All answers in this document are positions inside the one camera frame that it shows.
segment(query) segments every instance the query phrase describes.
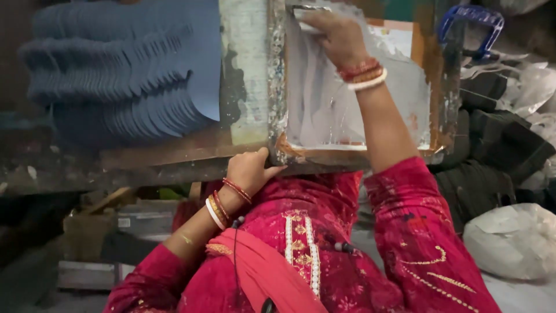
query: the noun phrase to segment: white bangle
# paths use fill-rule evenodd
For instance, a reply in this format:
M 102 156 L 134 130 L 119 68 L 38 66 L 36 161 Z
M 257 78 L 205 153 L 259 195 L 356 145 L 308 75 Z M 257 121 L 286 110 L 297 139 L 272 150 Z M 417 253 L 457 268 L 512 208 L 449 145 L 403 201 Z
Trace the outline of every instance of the white bangle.
M 388 71 L 386 69 L 383 69 L 383 73 L 379 77 L 370 81 L 358 82 L 357 84 L 348 84 L 347 87 L 349 90 L 353 90 L 353 91 L 372 88 L 374 86 L 378 86 L 382 84 L 386 80 L 387 75 L 388 75 Z
M 226 229 L 226 227 L 224 227 L 222 222 L 220 222 L 220 220 L 218 219 L 218 216 L 216 216 L 216 212 L 214 212 L 214 209 L 210 205 L 210 201 L 208 200 L 208 198 L 205 200 L 205 204 L 207 205 L 207 210 L 210 213 L 210 216 L 212 216 L 212 219 L 214 219 L 214 222 L 218 225 L 218 227 L 220 227 L 221 230 Z

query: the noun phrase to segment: woman's left hand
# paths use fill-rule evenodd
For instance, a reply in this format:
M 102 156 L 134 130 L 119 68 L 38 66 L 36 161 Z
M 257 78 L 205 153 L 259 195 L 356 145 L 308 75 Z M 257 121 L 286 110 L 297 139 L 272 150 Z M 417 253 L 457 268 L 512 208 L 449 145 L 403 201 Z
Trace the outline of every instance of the woman's left hand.
M 269 150 L 267 148 L 261 148 L 257 152 L 245 152 L 234 156 L 228 162 L 226 178 L 253 197 L 266 182 L 287 167 L 287 165 L 284 165 L 265 169 L 265 161 L 268 156 Z M 219 198 L 228 214 L 234 214 L 245 201 L 235 190 L 227 185 L 220 189 Z

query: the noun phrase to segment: hand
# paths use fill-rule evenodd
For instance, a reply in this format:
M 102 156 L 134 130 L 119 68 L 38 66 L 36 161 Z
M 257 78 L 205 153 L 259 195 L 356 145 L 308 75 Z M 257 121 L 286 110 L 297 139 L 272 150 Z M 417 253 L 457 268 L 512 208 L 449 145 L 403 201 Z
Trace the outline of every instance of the hand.
M 238 185 L 249 196 L 254 196 L 269 179 L 287 167 L 285 165 L 265 169 L 265 161 L 268 156 L 269 150 L 267 148 L 261 148 L 257 152 L 245 152 L 234 156 L 228 162 L 226 178 Z M 220 189 L 219 198 L 228 214 L 234 214 L 245 202 L 235 190 L 227 185 Z
M 317 36 L 317 42 L 337 68 L 356 66 L 369 58 L 361 27 L 353 19 L 322 10 L 305 14 L 302 22 L 324 33 Z

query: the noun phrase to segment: pink kurta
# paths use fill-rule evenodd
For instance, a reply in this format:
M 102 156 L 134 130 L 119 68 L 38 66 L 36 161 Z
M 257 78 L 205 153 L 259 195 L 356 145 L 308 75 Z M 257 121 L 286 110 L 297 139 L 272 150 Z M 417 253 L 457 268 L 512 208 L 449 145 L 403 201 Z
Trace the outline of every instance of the pink kurta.
M 360 178 L 274 179 L 240 229 L 284 255 L 329 312 L 500 312 L 420 158 L 364 181 L 386 275 L 358 250 L 335 251 L 356 221 Z M 253 312 L 245 295 L 237 296 L 227 257 L 209 256 L 189 282 L 187 266 L 158 246 L 114 288 L 105 312 Z

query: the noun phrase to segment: pink dupatta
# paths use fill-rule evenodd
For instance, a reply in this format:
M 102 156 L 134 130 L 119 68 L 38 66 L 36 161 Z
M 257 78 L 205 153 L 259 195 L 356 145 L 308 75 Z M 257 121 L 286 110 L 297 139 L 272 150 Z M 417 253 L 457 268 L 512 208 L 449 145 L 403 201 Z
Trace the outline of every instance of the pink dupatta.
M 208 252 L 227 256 L 234 263 L 234 236 L 228 228 L 207 244 Z M 237 275 L 241 289 L 255 312 L 271 298 L 279 312 L 322 312 L 324 305 L 284 256 L 255 236 L 238 231 Z

